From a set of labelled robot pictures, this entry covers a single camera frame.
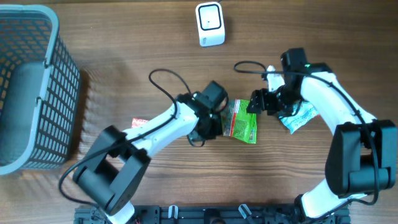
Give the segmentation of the grey plastic shopping basket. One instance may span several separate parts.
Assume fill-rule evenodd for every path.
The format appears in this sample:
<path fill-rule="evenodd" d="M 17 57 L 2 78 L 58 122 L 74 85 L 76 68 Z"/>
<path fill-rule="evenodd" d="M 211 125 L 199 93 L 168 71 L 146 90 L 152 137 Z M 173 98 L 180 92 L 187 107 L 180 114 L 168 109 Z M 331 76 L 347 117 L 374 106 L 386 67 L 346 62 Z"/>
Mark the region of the grey plastic shopping basket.
<path fill-rule="evenodd" d="M 70 155 L 81 75 L 43 5 L 1 5 L 1 175 Z"/>

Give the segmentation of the teal white tissue pack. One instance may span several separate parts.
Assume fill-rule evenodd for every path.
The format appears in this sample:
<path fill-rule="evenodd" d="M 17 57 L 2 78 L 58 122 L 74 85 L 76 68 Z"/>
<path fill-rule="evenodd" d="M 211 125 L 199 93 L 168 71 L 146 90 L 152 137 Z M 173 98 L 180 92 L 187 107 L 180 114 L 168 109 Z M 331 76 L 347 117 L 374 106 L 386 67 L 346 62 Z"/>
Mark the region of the teal white tissue pack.
<path fill-rule="evenodd" d="M 307 101 L 299 101 L 293 105 L 292 115 L 279 115 L 279 119 L 290 133 L 293 134 L 296 130 L 318 115 L 318 111 L 311 103 Z"/>

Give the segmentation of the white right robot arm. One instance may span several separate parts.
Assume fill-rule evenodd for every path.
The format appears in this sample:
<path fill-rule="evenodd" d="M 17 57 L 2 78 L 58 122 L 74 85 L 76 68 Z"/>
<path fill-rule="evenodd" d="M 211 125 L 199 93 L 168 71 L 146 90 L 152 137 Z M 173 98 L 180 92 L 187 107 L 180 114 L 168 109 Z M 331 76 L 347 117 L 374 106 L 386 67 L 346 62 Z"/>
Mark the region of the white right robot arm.
<path fill-rule="evenodd" d="M 333 139 L 325 178 L 295 199 L 300 223 L 323 222 L 352 202 L 374 205 L 382 190 L 393 188 L 397 169 L 397 126 L 360 107 L 326 63 L 310 63 L 303 48 L 280 56 L 281 71 L 257 71 L 268 87 L 253 91 L 248 113 L 291 118 L 299 104 L 310 103 L 329 127 Z"/>

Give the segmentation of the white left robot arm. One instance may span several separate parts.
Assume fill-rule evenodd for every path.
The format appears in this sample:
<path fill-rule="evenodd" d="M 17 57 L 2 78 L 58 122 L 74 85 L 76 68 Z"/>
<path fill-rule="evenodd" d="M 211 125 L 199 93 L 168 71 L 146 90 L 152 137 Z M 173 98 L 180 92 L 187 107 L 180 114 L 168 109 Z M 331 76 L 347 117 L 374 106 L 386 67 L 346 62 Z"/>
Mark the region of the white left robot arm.
<path fill-rule="evenodd" d="M 92 219 L 105 223 L 131 222 L 130 202 L 151 159 L 176 139 L 186 136 L 192 146 L 222 135 L 221 110 L 226 90 L 210 82 L 202 92 L 178 95 L 172 106 L 137 128 L 104 129 L 73 174 L 73 181 L 95 202 Z"/>

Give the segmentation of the red white small box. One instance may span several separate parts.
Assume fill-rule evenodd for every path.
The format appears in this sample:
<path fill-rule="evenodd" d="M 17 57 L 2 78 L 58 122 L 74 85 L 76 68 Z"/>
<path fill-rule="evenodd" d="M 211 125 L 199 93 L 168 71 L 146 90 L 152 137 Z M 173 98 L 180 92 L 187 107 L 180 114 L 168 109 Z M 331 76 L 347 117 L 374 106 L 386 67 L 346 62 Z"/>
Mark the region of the red white small box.
<path fill-rule="evenodd" d="M 132 122 L 131 122 L 131 128 L 140 127 L 140 126 L 146 124 L 147 122 L 148 122 L 148 120 L 146 120 L 146 119 L 133 118 Z"/>

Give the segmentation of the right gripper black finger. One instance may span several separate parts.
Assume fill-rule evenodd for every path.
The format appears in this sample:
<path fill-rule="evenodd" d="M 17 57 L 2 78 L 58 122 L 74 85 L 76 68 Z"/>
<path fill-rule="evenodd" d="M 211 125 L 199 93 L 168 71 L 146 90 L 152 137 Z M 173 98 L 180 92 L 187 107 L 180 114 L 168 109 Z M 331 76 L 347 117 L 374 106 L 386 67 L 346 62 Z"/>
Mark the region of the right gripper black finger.
<path fill-rule="evenodd" d="M 251 95 L 250 104 L 252 106 L 264 106 L 264 90 L 254 90 Z"/>
<path fill-rule="evenodd" d="M 252 113 L 252 114 L 261 114 L 263 112 L 262 106 L 261 105 L 248 105 L 246 108 L 247 113 Z"/>

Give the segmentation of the green candy bag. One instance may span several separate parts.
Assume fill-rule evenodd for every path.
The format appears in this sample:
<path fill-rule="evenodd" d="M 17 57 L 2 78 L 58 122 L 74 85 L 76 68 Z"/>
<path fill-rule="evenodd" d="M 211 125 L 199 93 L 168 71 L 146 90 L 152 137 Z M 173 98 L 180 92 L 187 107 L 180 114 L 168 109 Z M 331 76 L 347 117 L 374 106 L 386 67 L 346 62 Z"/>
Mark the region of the green candy bag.
<path fill-rule="evenodd" d="M 223 136 L 236 138 L 248 144 L 256 143 L 256 114 L 248 113 L 249 100 L 234 99 L 221 112 Z"/>

